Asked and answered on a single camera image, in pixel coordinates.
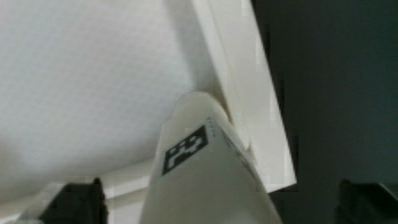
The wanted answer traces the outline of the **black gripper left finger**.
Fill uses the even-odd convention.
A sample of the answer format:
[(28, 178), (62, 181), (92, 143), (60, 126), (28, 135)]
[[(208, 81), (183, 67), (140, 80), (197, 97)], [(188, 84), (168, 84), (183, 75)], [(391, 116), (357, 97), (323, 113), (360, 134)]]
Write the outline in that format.
[(106, 224), (101, 180), (49, 185), (14, 224)]

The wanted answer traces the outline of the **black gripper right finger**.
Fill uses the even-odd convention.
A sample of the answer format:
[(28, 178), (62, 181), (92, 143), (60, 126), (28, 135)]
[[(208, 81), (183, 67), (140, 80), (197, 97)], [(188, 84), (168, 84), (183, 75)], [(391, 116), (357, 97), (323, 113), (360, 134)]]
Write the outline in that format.
[(398, 224), (398, 183), (341, 181), (334, 224)]

